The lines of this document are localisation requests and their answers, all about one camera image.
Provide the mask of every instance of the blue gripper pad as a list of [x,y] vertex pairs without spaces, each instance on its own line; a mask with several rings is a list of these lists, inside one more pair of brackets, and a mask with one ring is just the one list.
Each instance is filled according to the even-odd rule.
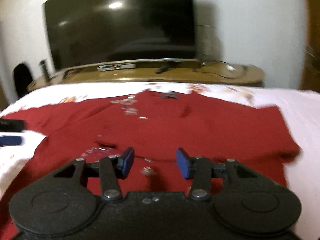
[[22,137],[17,135],[4,135],[0,136],[0,145],[11,146],[11,145],[21,145]]
[[190,159],[190,157],[184,151],[184,149],[179,148],[177,150],[176,162],[177,162],[177,165],[180,169],[180,173],[182,174],[184,179],[190,179],[190,172],[189,172],[190,161],[189,161],[189,159]]
[[129,175],[129,172],[134,162],[134,149],[131,147],[127,148],[125,152],[119,157],[118,164],[119,161],[122,161],[121,172],[123,178],[125,179]]

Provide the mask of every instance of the television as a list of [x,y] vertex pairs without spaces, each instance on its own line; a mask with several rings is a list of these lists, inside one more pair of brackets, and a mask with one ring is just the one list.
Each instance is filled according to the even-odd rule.
[[193,0],[48,0],[54,67],[195,61],[193,7]]

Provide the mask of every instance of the wooden table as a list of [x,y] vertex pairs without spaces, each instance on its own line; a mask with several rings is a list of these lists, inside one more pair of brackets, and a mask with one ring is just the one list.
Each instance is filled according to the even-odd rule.
[[[181,62],[174,69],[155,74],[162,63],[140,63],[137,68],[111,71],[98,71],[97,65],[85,68],[69,68],[54,75],[49,83],[41,76],[34,80],[28,90],[33,91],[54,84],[70,84],[82,82],[183,82],[204,84],[230,84],[243,86],[261,86],[264,72],[255,66],[215,62],[200,66],[196,62]],[[230,65],[234,71],[227,69]]]

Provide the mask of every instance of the bed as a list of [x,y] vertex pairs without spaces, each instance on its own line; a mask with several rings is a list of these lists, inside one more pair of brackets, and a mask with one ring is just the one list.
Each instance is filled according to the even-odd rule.
[[[277,105],[288,129],[301,147],[296,159],[285,164],[288,186],[302,203],[302,213],[295,232],[301,239],[316,240],[320,237],[320,94],[312,91],[287,89],[263,89],[227,85],[203,85],[185,83],[79,83],[61,84],[38,89],[21,98],[1,112],[6,115],[19,110],[41,107],[49,104],[80,102],[93,98],[116,97],[139,93],[150,89],[158,92],[175,91],[190,93],[191,90],[212,98],[219,98],[239,104],[261,107]],[[34,131],[23,132],[21,146],[1,149],[0,155],[0,197],[33,157],[36,147],[45,138]]]

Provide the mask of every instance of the red shirt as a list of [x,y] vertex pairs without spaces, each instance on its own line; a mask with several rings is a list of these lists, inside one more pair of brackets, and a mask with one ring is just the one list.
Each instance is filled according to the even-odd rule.
[[[173,163],[179,147],[190,156],[205,156],[214,162],[237,159],[285,185],[283,158],[292,159],[300,149],[276,106],[255,109],[196,93],[178,94],[179,99],[163,99],[162,95],[148,90],[139,93],[137,102],[129,106],[137,110],[137,115],[126,115],[123,104],[110,103],[127,96],[49,105],[7,115],[5,118],[25,120],[27,129],[47,137],[0,201],[3,238],[17,232],[7,206],[18,190],[75,158],[94,161],[127,147],[135,149],[136,158],[128,178],[119,181],[123,193],[187,192],[192,181],[184,180]],[[99,144],[115,145],[116,150],[86,152],[99,148]],[[156,174],[143,175],[141,170],[146,166]],[[212,193],[221,187],[219,179],[212,180]],[[89,179],[88,189],[100,195],[99,180]]]

